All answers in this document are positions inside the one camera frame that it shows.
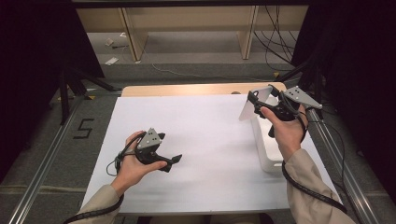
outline gray carpet floor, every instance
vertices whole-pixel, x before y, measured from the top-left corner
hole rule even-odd
[[[177,36],[184,45],[186,44],[183,41],[187,41],[185,35],[186,34]],[[232,46],[231,48],[223,47],[223,50],[217,48],[217,52],[221,52],[222,55],[226,57],[228,53],[238,50],[233,42],[233,36],[230,34],[217,35],[220,35],[222,39],[230,36],[230,40],[227,40],[230,43],[225,43],[228,43],[226,46]],[[107,36],[108,35],[103,34],[90,35],[92,45],[101,63],[115,55],[114,51],[111,49],[106,49],[102,44],[97,44],[98,42],[104,43],[104,38]],[[159,39],[168,41],[166,42],[168,44],[177,44],[174,43],[174,40],[169,36],[171,35],[155,34],[153,38],[150,37],[148,39],[147,52],[151,54],[151,56],[149,55],[150,60],[145,61],[143,58],[141,63],[134,63],[129,59],[129,61],[124,60],[123,63],[116,63],[111,66],[102,65],[106,75],[104,81],[120,88],[130,85],[255,82],[259,80],[273,80],[274,72],[277,72],[270,68],[268,64],[263,62],[258,63],[258,61],[256,61],[259,59],[255,59],[255,57],[262,57],[263,51],[255,47],[252,50],[252,62],[249,63],[239,61],[233,55],[227,63],[223,61],[224,59],[218,62],[213,61],[212,63],[202,63],[202,61],[199,61],[197,58],[184,59],[185,61],[183,61],[183,54],[189,51],[195,52],[198,55],[201,54],[201,56],[203,56],[202,54],[206,55],[210,53],[207,52],[207,50],[199,51],[196,49],[194,51],[194,49],[188,49],[187,47],[185,47],[187,48],[185,52],[180,50],[177,57],[173,57],[172,60],[167,59],[166,63],[161,63],[164,62],[162,56],[168,58],[173,52],[159,52],[161,49],[158,47]],[[198,35],[197,38],[202,39],[203,37],[202,35]],[[257,45],[256,42],[254,42],[253,46],[259,48],[260,46]],[[120,58],[126,59],[128,53],[123,52],[122,55]],[[153,64],[161,68],[162,71],[155,69]],[[291,65],[286,63],[272,63],[271,65],[282,69],[292,68]],[[297,80],[288,81],[285,84],[291,87],[296,84],[296,81]],[[84,81],[84,84],[88,89],[97,89],[98,91],[90,91],[88,95],[95,95],[93,100],[84,100],[79,106],[55,161],[51,165],[24,223],[62,223],[66,218],[74,215],[80,208],[85,190],[90,181],[93,167],[100,152],[102,141],[106,134],[106,128],[110,121],[114,104],[119,96],[119,92],[102,91],[101,88],[93,85],[91,82]],[[50,144],[60,128],[61,103],[58,97],[59,93],[57,92],[50,102],[51,109],[43,116],[43,119],[40,120],[40,124],[36,128],[36,132],[30,141],[31,147],[24,150],[17,158],[12,169],[8,172],[6,179],[0,186],[1,223],[7,223],[10,219],[10,215],[33,179],[40,162],[49,150]],[[358,147],[350,136],[344,122],[333,109],[332,101],[330,98],[326,97],[325,92],[323,104],[325,122],[337,130],[336,132],[330,129],[337,145],[345,145],[346,163],[357,179],[365,196],[368,198],[369,203],[372,205],[380,223],[394,223],[394,220],[396,220],[395,204],[390,200],[388,194],[376,179],[375,174],[364,157],[356,153],[356,151],[359,150]],[[90,119],[90,121],[84,122],[84,127],[92,128],[92,131],[88,138],[77,139],[76,137],[86,134],[86,132],[78,130],[80,123],[84,119]],[[340,183],[341,176],[336,170],[334,162],[318,135],[317,130],[314,128],[314,125],[310,125],[309,132],[313,137],[315,146],[332,180]],[[347,196],[340,189],[338,191],[342,197],[343,203],[348,209],[348,214],[355,221],[358,221]],[[269,211],[268,214],[273,218],[275,223],[294,223],[289,210]],[[118,217],[116,220],[116,223],[135,222],[136,217]]]

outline aluminum rail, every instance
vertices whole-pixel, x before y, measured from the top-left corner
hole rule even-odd
[[[326,145],[326,148],[329,150],[332,160],[335,163],[335,167],[337,168],[338,172],[341,175],[343,172],[342,151],[335,144],[332,136],[330,135],[328,128],[326,127],[326,124],[320,123],[321,120],[319,119],[318,114],[313,110],[310,110],[309,113],[311,115],[311,118],[315,122],[315,126],[317,127],[318,132],[321,138],[323,139],[323,142]],[[352,202],[354,203],[353,206],[355,206],[358,215],[361,218],[361,221],[363,223],[370,223],[370,224],[379,223],[378,218],[376,217],[375,212],[373,211],[373,207],[368,202],[363,191],[361,190],[361,187],[359,186],[355,177],[353,177],[352,172],[350,171],[348,165],[345,162],[344,162],[344,183],[346,186],[346,190],[349,193]]]
[[[84,100],[84,96],[77,96],[74,99],[74,103],[71,107],[71,113],[68,119],[65,121],[64,125],[62,125],[58,132],[56,133],[52,143],[49,147],[47,154],[45,155],[43,161],[41,162],[40,166],[38,167],[33,180],[31,181],[29,187],[24,192],[20,202],[16,206],[14,213],[11,216],[9,224],[19,224],[23,223],[26,219],[27,214],[29,213],[30,208],[35,200],[35,196],[37,195],[38,191],[40,190],[41,184],[44,182],[47,173],[50,170],[50,167],[59,151],[59,148],[64,141],[64,136],[69,129],[70,123],[73,121],[74,116],[78,107],[81,105],[82,101]]]

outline sleeve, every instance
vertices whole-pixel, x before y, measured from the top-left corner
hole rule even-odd
[[[108,208],[109,206],[115,204],[119,200],[117,192],[110,185],[102,186],[91,199],[79,210],[78,214],[91,212],[95,210],[100,210]],[[94,224],[94,223],[113,223],[117,213],[120,209],[105,214],[99,217],[89,217],[79,221],[72,222],[73,224]]]
[[[286,163],[286,170],[297,183],[339,202],[336,194],[322,181],[318,167],[304,149],[294,152]],[[290,210],[297,223],[354,223],[339,209],[299,191],[289,182],[287,189]]]

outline hand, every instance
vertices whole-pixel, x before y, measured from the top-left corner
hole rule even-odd
[[[301,139],[303,138],[303,129],[300,121],[297,119],[292,121],[280,120],[274,112],[265,106],[260,109],[262,114],[269,119],[274,125],[274,134],[277,144],[279,145],[280,153],[283,159],[287,161],[295,151],[301,148]],[[300,105],[299,111],[305,113],[305,109]],[[301,115],[304,125],[308,124],[308,120],[305,115]]]
[[[132,139],[137,137],[143,131],[133,133],[126,139],[127,145]],[[137,139],[129,146],[129,148],[136,148]],[[137,184],[144,175],[151,171],[159,170],[166,165],[166,161],[156,161],[152,164],[142,164],[135,155],[125,156],[120,171],[117,177],[111,183],[111,186],[116,190],[119,197],[131,186]]]

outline table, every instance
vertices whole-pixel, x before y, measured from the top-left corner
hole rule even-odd
[[[260,166],[253,130],[238,116],[246,93],[268,83],[136,86],[116,103],[84,198],[85,204],[112,180],[106,166],[133,130],[155,125],[166,133],[157,152],[183,154],[169,174],[153,172],[125,193],[122,215],[252,213],[288,209],[286,180]],[[275,84],[281,90],[281,83]],[[242,94],[230,94],[239,91]],[[335,188],[309,133],[302,143],[316,161],[325,183]]]

